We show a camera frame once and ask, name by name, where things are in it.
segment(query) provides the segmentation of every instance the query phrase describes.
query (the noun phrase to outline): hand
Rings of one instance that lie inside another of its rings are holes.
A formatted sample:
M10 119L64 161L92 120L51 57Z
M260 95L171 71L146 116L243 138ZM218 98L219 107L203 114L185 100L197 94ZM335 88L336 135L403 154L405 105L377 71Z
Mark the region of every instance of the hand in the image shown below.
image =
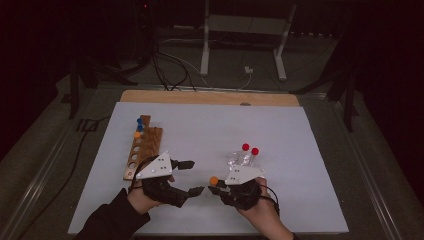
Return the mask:
M171 176L168 181L175 182L173 176ZM134 184L134 187L140 187L141 181L137 181ZM157 207L163 203L159 201L154 201L148 196L144 195L143 188L134 188L127 196L128 201L133 206L133 208L140 214L148 212L150 209Z
M256 182L261 185L262 196L270 197L267 192L267 182L265 178L256 178ZM280 217L275 211L273 202L260 198L258 203L251 209L237 211L245 217L259 232L270 240L293 240L291 233L281 222Z

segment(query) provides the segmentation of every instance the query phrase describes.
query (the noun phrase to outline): floor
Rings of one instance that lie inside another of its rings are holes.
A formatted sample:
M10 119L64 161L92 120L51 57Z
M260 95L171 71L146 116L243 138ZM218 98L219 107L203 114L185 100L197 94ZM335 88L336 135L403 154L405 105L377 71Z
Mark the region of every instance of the floor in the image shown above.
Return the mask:
M287 81L277 79L270 46L228 49L212 44L209 75L203 79L197 73L202 51L198 40L164 39L160 51L190 63L185 63L185 66L196 90L287 93L317 80L336 44L337 40L331 38L290 37L283 52ZM167 60L158 61L170 82L183 79L181 67ZM132 64L122 61L124 67ZM251 76L243 72L245 66L253 68ZM163 89L151 65L129 77L129 80L138 83L137 86L122 86L102 75L99 75L99 79L101 83L97 89L81 87L81 106L74 120L68 119L69 105L60 102L63 95L69 92L69 77L58 82L59 96L1 162L0 229L3 235L0 236L4 239L15 239L33 219L37 221L22 239L71 239L67 229L107 127L107 120L102 121L98 129L87 134L83 141L84 133L75 131L79 120L109 116L126 89ZM188 80L179 86L180 90L192 90ZM325 85L298 97L309 118L350 231L338 235L311 233L300 237L424 239L423 208L366 109L361 94L357 92L355 96L358 116L353 117L354 132L349 133L340 117L342 104L325 99L329 87ZM44 206L67 181L74 165L75 172L66 187L44 210ZM46 174L40 175L40 169L44 169ZM24 198L28 190L32 195Z

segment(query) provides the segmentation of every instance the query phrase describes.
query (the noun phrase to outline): dark background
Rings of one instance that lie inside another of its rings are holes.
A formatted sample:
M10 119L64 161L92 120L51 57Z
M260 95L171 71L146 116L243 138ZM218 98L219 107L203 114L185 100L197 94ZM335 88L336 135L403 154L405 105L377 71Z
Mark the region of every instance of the dark background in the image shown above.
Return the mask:
M198 27L203 18L199 2L203 1L154 1L156 23L161 27ZM131 13L114 12L119 4L111 0L1 4L0 159L56 97L55 83L69 73L69 56L75 53L71 42L78 39L85 49L93 51L89 54L111 62L116 60L113 44L120 35L117 29L130 29L133 22L128 20ZM99 5L107 11L99 11ZM231 6L214 8L225 12ZM292 31L294 36L313 33L333 37L347 31L326 71L352 64L352 56L360 52L357 90L364 94L401 169L424 204L423 13L423 3L413 1L301 1Z

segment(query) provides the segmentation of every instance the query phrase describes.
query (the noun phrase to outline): white platform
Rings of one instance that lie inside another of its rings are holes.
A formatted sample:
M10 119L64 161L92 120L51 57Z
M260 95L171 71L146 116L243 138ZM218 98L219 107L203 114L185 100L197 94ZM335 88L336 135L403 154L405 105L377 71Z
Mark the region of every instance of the white platform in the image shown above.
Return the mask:
M68 232L78 233L88 216L121 188L140 114L162 127L161 151L196 162L174 171L174 187L207 186L210 176L226 178L226 155L245 142L258 147L268 185L280 201L281 218L298 233L340 233L348 227L302 107L117 103ZM182 208L160 206L138 230L148 235L257 234L247 220L205 189Z

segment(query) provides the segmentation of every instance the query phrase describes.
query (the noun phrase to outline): person's arm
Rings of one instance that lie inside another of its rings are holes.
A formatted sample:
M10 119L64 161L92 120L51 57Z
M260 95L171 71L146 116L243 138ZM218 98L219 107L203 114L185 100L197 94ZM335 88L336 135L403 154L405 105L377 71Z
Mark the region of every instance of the person's arm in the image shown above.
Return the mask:
M74 239L129 239L150 221L148 211L161 203L144 195L142 188L125 189L110 204L101 205L87 219L84 228Z
M262 195L270 197L266 188L266 179L257 178L256 181L261 185ZM284 226L275 211L273 202L269 200L260 198L258 203L251 209L247 211L237 209L237 211L270 240L299 239Z

